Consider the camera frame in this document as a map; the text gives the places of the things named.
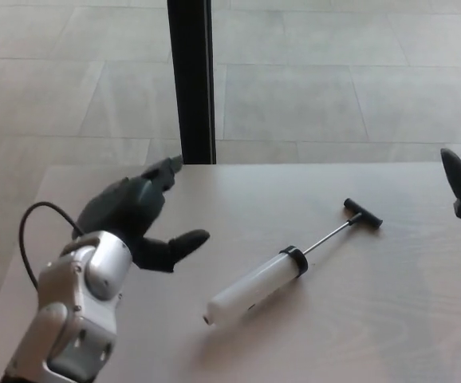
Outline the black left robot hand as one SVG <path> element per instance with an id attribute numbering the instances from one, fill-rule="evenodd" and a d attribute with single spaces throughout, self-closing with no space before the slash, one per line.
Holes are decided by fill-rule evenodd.
<path id="1" fill-rule="evenodd" d="M 182 156 L 168 157 L 138 176 L 124 177 L 108 185 L 82 209 L 72 237 L 94 231 L 110 232 L 126 244 L 133 263 L 140 269 L 172 273 L 178 262 L 210 238 L 210 233 L 202 229 L 167 242 L 145 237 L 160 216 L 164 193 L 174 186 L 175 174 L 182 166 Z"/>

